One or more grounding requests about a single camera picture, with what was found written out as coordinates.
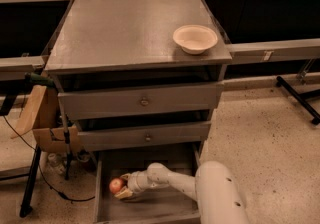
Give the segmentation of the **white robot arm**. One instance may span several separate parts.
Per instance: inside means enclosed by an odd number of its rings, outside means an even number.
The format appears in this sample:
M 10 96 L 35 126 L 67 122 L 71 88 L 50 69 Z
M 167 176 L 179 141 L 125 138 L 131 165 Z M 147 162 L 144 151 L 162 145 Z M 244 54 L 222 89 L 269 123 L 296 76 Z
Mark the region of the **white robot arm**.
M 109 184 L 110 192 L 118 199 L 166 187 L 176 189 L 197 203 L 201 224 L 250 224 L 232 173 L 216 161 L 201 164 L 195 176 L 151 163 L 146 170 L 121 175 Z

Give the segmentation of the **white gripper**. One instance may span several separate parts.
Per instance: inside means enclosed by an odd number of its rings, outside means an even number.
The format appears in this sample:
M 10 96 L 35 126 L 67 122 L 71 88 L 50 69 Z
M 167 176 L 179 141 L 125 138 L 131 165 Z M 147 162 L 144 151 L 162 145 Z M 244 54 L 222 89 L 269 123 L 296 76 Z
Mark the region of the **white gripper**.
M 127 181 L 127 186 L 124 186 L 115 197 L 119 200 L 130 198 L 133 193 L 142 193 L 147 189 L 153 189 L 156 184 L 148 177 L 146 171 L 136 171 L 126 173 L 120 176 L 124 181 Z

